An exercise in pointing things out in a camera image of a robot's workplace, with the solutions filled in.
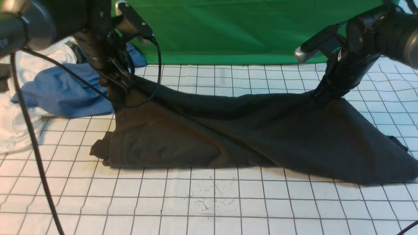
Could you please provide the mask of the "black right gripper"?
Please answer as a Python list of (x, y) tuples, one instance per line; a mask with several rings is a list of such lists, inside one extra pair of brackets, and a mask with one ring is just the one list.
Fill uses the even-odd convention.
[(380, 57), (380, 54), (362, 56), (340, 49), (328, 59), (325, 74), (311, 97), (314, 100), (342, 98), (360, 84)]

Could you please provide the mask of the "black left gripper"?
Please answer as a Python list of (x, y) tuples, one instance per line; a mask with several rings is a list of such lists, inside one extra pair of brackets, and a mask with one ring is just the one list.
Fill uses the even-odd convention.
[(134, 88), (134, 64), (126, 44), (111, 29), (103, 35), (82, 30), (73, 35), (87, 63), (100, 76), (99, 85), (108, 90), (129, 92)]

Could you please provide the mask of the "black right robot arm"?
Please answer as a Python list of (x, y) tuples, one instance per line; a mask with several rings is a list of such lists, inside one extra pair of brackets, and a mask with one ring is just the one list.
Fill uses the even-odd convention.
[(410, 68), (418, 66), (417, 8), (412, 13), (384, 2), (349, 20), (329, 25), (301, 45), (311, 58), (325, 55), (326, 72), (312, 92), (315, 100), (341, 98), (357, 87), (382, 55)]

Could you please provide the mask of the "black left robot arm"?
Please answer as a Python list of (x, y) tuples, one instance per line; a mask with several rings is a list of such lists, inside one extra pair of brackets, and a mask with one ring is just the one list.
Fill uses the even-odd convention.
[(73, 37), (102, 85), (134, 85), (133, 63), (115, 32), (110, 0), (2, 0), (1, 57), (22, 49), (41, 51)]

